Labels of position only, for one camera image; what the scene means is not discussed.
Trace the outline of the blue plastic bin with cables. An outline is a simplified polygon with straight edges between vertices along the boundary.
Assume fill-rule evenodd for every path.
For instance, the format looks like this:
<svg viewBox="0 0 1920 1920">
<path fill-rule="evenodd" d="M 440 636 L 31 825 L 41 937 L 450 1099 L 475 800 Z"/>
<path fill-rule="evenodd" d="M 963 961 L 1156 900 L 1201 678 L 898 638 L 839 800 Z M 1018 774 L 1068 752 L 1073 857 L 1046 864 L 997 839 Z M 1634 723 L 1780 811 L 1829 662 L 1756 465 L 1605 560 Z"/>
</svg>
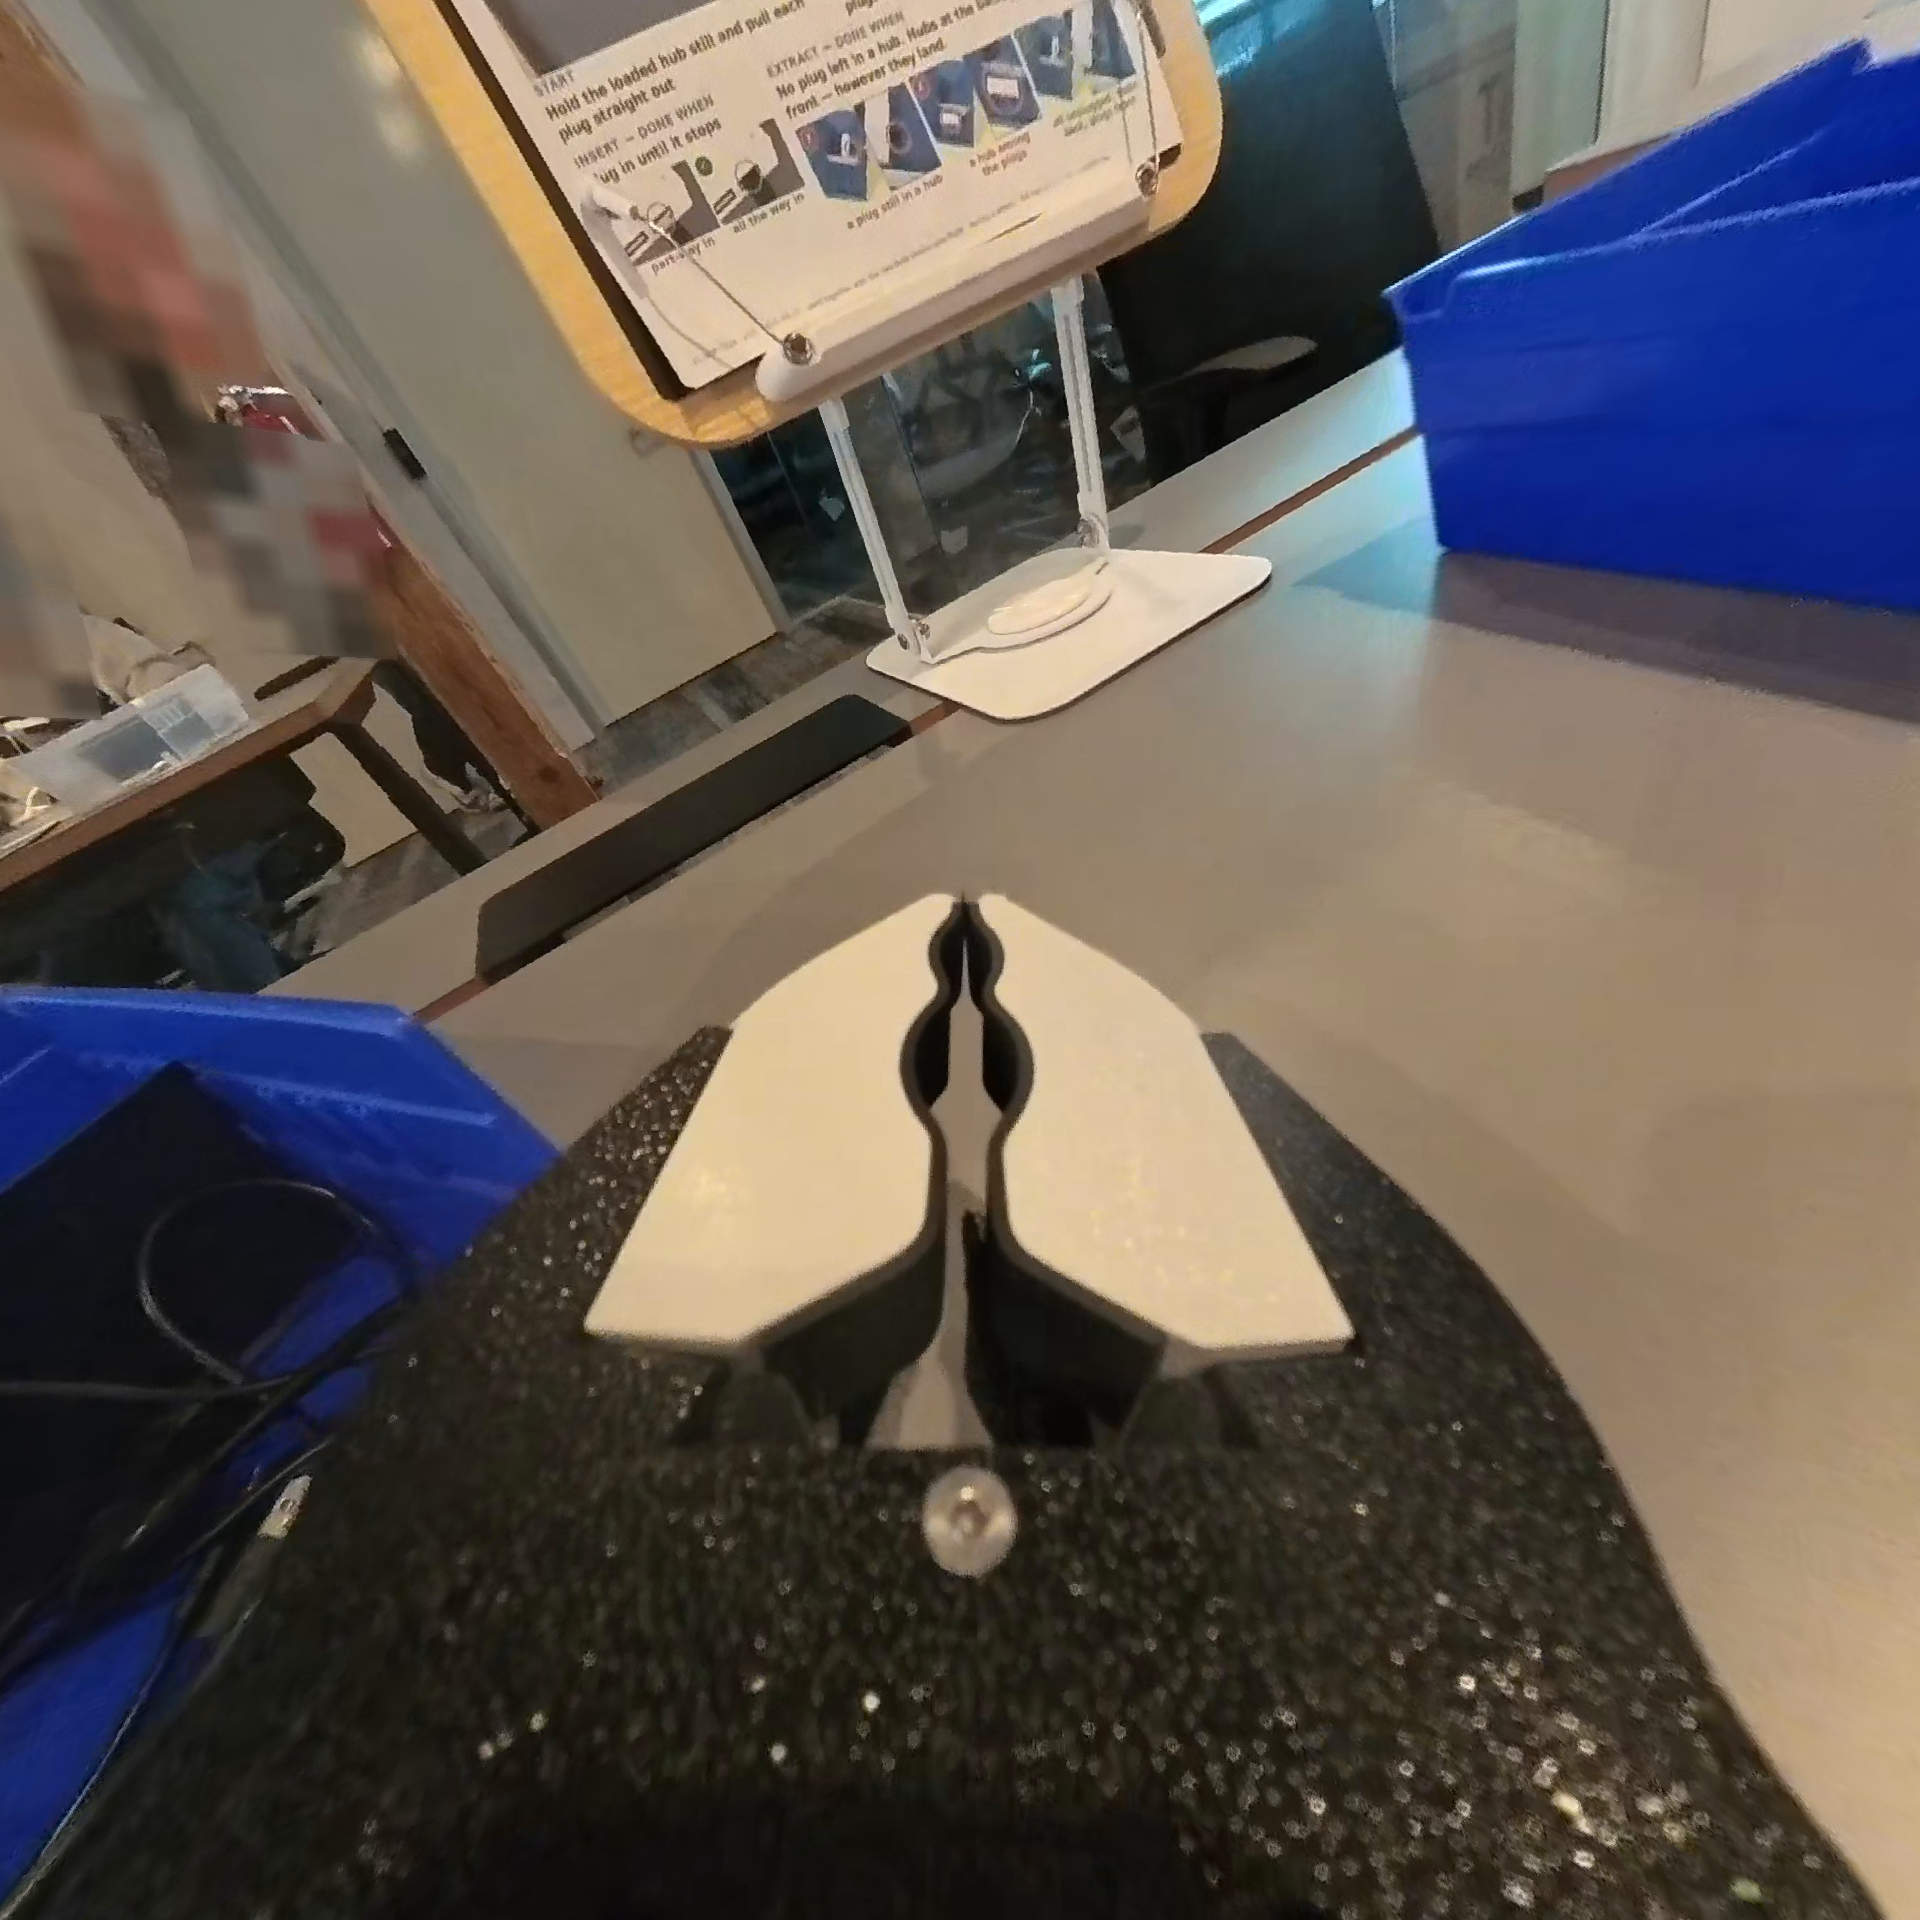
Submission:
<svg viewBox="0 0 1920 1920">
<path fill-rule="evenodd" d="M 371 1364 L 556 1146 L 418 1022 L 3 990 L 3 1909 L 249 1618 Z"/>
</svg>

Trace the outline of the wooden table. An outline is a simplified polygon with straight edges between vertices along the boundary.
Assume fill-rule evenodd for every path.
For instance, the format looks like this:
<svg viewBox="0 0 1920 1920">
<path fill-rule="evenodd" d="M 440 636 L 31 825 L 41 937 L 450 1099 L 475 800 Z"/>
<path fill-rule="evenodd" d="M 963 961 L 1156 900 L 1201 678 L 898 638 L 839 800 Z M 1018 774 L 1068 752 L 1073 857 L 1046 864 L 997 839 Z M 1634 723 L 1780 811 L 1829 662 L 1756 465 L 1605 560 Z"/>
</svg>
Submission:
<svg viewBox="0 0 1920 1920">
<path fill-rule="evenodd" d="M 106 803 L 51 827 L 1 855 L 1 892 L 9 894 L 60 866 L 104 849 L 131 831 L 165 821 L 200 794 L 232 782 L 257 764 L 289 758 L 318 739 L 332 739 L 456 876 L 487 862 L 409 770 L 367 731 L 375 685 L 373 666 L 355 660 L 308 666 L 265 687 L 253 727 L 212 752 L 157 778 L 121 790 Z"/>
</svg>

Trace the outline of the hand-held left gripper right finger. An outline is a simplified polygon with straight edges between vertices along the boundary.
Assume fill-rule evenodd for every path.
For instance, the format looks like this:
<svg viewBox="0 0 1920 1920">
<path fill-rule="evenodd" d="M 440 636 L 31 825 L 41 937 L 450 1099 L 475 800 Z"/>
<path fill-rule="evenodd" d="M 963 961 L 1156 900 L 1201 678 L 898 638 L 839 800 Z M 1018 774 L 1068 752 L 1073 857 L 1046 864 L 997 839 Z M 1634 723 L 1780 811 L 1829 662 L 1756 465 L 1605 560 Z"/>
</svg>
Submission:
<svg viewBox="0 0 1920 1920">
<path fill-rule="evenodd" d="M 1221 1374 L 1355 1325 L 1201 1030 L 1005 896 L 965 910 L 995 1106 L 969 1268 L 983 1356 L 1040 1429 L 1221 1433 Z"/>
</svg>

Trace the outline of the black table strip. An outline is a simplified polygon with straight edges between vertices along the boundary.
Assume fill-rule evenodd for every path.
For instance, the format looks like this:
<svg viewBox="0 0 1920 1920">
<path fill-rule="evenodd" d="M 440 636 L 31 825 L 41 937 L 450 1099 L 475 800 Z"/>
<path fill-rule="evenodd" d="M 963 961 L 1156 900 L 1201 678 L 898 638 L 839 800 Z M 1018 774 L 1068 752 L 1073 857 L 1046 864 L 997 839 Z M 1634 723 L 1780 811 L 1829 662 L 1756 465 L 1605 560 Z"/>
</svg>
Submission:
<svg viewBox="0 0 1920 1920">
<path fill-rule="evenodd" d="M 599 829 L 481 906 L 473 979 L 493 986 L 540 961 L 590 921 L 910 735 L 906 719 L 843 695 Z"/>
</svg>

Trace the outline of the clear plastic box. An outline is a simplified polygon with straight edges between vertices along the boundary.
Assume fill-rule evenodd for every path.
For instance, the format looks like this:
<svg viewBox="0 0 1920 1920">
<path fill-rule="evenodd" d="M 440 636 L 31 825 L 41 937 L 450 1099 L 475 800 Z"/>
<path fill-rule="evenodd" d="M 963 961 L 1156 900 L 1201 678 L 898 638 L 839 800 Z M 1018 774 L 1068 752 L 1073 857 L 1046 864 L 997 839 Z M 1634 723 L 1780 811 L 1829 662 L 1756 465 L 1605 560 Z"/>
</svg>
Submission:
<svg viewBox="0 0 1920 1920">
<path fill-rule="evenodd" d="M 214 670 L 194 670 L 90 723 L 54 733 L 23 756 L 1 762 L 3 805 L 37 801 L 72 815 L 94 811 L 121 794 L 239 739 L 255 715 Z"/>
</svg>

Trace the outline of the white board stand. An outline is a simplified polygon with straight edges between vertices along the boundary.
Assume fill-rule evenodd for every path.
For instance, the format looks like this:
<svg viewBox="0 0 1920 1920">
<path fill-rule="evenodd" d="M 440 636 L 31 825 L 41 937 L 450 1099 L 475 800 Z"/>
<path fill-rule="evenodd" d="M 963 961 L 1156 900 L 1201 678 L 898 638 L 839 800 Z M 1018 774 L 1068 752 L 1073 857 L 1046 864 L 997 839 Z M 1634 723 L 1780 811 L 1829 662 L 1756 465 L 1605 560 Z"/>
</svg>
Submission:
<svg viewBox="0 0 1920 1920">
<path fill-rule="evenodd" d="M 1260 591 L 1270 567 L 1117 548 L 1095 445 L 1087 272 L 1186 211 L 1164 186 L 1178 150 L 1148 135 L 1081 144 L 1034 188 L 1007 172 L 1050 156 L 1040 129 L 995 146 L 928 139 L 914 158 L 851 133 L 849 111 L 741 164 L 708 198 L 639 190 L 641 170 L 584 170 L 576 200 L 639 316 L 723 381 L 749 379 L 774 426 L 812 410 L 881 591 L 891 638 L 867 666 L 995 723 L 1062 711 Z M 1068 408 L 1075 534 L 987 589 L 912 613 L 853 445 L 847 396 L 920 351 L 1044 294 Z"/>
</svg>

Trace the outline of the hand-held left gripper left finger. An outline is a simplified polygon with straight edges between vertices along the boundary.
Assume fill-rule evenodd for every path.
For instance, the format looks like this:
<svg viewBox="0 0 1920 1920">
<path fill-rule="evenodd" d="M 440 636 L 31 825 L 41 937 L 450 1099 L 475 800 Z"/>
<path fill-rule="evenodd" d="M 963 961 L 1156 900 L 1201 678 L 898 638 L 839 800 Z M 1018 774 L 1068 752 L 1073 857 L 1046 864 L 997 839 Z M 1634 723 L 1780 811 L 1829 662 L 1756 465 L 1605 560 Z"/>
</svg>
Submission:
<svg viewBox="0 0 1920 1920">
<path fill-rule="evenodd" d="M 592 1299 L 588 1337 L 769 1378 L 863 1443 L 944 1309 L 934 1106 L 963 906 L 906 908 L 765 990 L 727 1030 Z"/>
</svg>

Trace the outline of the black office chair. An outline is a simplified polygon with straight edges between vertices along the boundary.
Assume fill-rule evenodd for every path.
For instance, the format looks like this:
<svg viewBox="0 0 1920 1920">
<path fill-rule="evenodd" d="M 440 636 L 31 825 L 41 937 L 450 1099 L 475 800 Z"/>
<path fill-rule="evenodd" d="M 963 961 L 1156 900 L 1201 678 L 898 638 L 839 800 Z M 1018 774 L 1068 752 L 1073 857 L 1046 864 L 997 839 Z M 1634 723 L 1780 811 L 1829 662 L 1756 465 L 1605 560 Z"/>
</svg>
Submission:
<svg viewBox="0 0 1920 1920">
<path fill-rule="evenodd" d="M 1374 11 L 1229 5 L 1215 178 L 1099 270 L 1160 485 L 1400 345 L 1386 292 L 1439 259 Z"/>
</svg>

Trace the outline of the printed instruction sheet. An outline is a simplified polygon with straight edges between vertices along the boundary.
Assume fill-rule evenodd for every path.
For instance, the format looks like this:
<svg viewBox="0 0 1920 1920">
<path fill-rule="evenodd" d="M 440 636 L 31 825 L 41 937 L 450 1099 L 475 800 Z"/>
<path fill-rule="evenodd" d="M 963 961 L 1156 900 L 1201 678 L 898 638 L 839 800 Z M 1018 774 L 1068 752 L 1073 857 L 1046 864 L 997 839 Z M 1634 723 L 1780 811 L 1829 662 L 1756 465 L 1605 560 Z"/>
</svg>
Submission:
<svg viewBox="0 0 1920 1920">
<path fill-rule="evenodd" d="M 670 396 L 1178 152 L 1136 5 L 444 5 Z"/>
</svg>

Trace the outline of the wooden instruction board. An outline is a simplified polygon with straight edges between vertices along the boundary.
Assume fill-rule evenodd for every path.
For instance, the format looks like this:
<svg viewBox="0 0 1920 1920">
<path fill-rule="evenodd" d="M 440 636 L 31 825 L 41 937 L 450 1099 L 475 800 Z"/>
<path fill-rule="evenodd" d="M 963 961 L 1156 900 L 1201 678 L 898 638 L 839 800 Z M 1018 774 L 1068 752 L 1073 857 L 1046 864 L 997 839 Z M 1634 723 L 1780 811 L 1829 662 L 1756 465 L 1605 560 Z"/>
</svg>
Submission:
<svg viewBox="0 0 1920 1920">
<path fill-rule="evenodd" d="M 1188 217 L 1215 178 L 1221 89 L 1195 5 L 1136 7 L 1148 9 L 1158 24 L 1166 87 L 1180 123 L 1180 164 L 1164 172 L 1164 186 L 1188 201 L 1188 211 L 1152 237 L 1160 239 Z M 625 308 L 564 227 L 497 95 L 468 62 L 444 5 L 385 3 L 367 5 L 367 13 L 588 384 L 623 420 L 674 445 L 739 445 L 773 428 L 755 420 L 749 379 L 721 379 L 670 396 L 664 381 L 649 373 L 625 329 Z"/>
</svg>

